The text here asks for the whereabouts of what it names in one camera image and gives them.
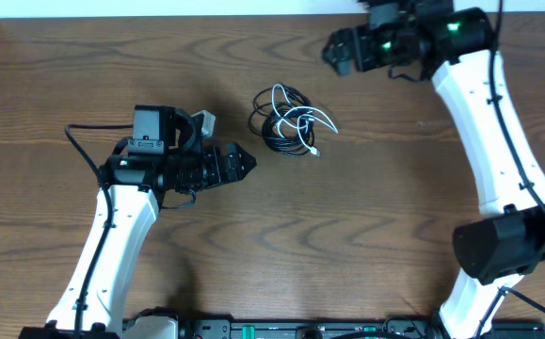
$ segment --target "cable bundle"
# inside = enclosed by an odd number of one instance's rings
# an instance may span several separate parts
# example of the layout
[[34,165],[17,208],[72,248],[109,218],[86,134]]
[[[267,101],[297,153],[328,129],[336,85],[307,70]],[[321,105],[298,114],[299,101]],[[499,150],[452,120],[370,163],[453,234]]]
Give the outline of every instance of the cable bundle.
[[[275,101],[277,90],[282,91],[284,102]],[[272,101],[262,105],[259,104],[258,100],[267,92],[271,92]],[[255,114],[265,117],[261,129],[257,129],[253,124]],[[324,119],[320,119],[314,114],[319,114]],[[310,99],[305,95],[292,87],[276,84],[269,89],[262,90],[255,96],[248,126],[251,133],[261,137],[270,150],[274,152],[287,156],[302,156],[307,153],[320,156],[320,151],[313,145],[313,125],[315,121],[319,121],[339,134],[339,130],[329,116],[322,110],[312,107]],[[285,126],[295,129],[295,135],[290,137],[283,133],[282,128]]]

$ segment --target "wood grain tabletop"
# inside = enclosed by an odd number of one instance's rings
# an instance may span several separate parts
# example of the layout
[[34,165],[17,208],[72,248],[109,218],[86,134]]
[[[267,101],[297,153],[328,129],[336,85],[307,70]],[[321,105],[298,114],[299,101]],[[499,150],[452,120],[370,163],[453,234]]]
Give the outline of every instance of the wood grain tabletop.
[[[431,84],[384,70],[337,77],[319,53],[363,15],[0,20],[0,338],[41,326],[88,236],[97,186],[63,134],[131,123],[134,105],[217,115],[243,181],[163,211],[126,316],[154,306],[235,318],[430,315],[457,275],[451,234],[480,217],[456,128]],[[512,99],[545,171],[545,13],[507,14]],[[336,122],[321,157],[271,152],[250,133],[257,92],[296,87]],[[99,164],[122,132],[78,132]],[[167,204],[185,196],[169,193]],[[517,287],[545,304],[545,263]],[[542,319],[508,298],[502,319]]]

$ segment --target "white wall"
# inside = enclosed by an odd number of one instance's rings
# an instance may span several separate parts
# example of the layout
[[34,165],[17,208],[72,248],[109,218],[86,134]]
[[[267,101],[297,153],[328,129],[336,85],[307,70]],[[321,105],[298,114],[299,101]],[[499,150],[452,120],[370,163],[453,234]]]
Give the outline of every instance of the white wall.
[[[498,0],[455,0],[495,11]],[[545,0],[505,0],[508,11],[545,11]],[[355,0],[0,0],[0,18],[361,13]]]

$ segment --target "white cable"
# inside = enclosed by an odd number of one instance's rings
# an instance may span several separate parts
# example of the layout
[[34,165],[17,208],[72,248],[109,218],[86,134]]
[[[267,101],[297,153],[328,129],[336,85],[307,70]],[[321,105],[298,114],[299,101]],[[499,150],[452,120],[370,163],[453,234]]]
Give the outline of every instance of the white cable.
[[[305,148],[307,148],[308,150],[310,150],[310,153],[314,154],[314,155],[320,155],[320,152],[318,151],[317,148],[315,148],[314,146],[310,146],[308,145],[305,140],[303,139],[303,137],[301,136],[301,133],[299,133],[299,130],[302,129],[302,128],[307,128],[308,126],[300,126],[299,122],[301,121],[302,118],[309,118],[310,121],[312,120],[316,120],[316,121],[320,121],[322,124],[324,124],[325,126],[327,126],[328,129],[330,129],[331,131],[335,132],[336,134],[339,134],[339,129],[337,129],[337,126],[335,126],[335,124],[332,122],[332,120],[329,118],[329,116],[323,112],[322,110],[316,108],[316,107],[310,107],[310,106],[295,106],[295,107],[292,107],[291,109],[289,109],[288,111],[286,111],[284,113],[284,115],[281,115],[281,113],[279,113],[279,111],[276,109],[276,102],[274,101],[274,93],[276,92],[276,89],[281,89],[282,90],[282,93],[284,94],[284,99],[286,100],[287,104],[289,105],[293,105],[293,103],[291,103],[291,100],[289,100],[289,97],[287,96],[287,92],[286,90],[284,89],[284,86],[282,84],[276,84],[272,87],[272,108],[274,109],[274,112],[281,118],[277,123],[276,123],[276,128],[277,128],[277,131],[279,132],[279,135],[283,138],[286,138],[284,136],[284,134],[282,133],[282,124],[283,123],[286,123],[288,124],[291,128],[293,129],[296,129],[297,130],[297,135],[299,136],[299,140],[301,140],[301,143],[303,144],[303,146]],[[309,112],[306,113],[306,114],[302,114],[300,115],[298,118],[297,118],[297,125],[294,125],[292,124],[290,121],[286,120],[284,117],[286,117],[288,114],[296,111],[296,110],[299,110],[299,109],[308,109]],[[321,114],[324,118],[327,119],[327,121],[329,123],[326,123],[325,121],[323,121],[322,119],[314,116],[313,113],[319,113]]]

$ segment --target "wooden table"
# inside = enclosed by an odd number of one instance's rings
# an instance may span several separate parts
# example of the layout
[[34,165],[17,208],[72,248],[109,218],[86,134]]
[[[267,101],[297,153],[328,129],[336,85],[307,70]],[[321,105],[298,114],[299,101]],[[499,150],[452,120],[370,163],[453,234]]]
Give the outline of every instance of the wooden table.
[[[385,71],[337,77],[319,60],[355,16],[0,20],[0,338],[41,326],[67,285],[97,186],[63,125],[126,123],[135,104],[217,115],[214,142],[259,166],[164,211],[126,315],[156,305],[236,318],[429,315],[457,274],[452,230],[478,220],[472,172],[430,84]],[[545,171],[545,14],[508,14],[511,94]],[[284,82],[336,121],[322,157],[287,158],[247,128]],[[119,133],[78,133],[98,163]],[[167,203],[185,199],[168,194]],[[545,303],[545,264],[518,288]],[[509,298],[501,318],[540,318]]]

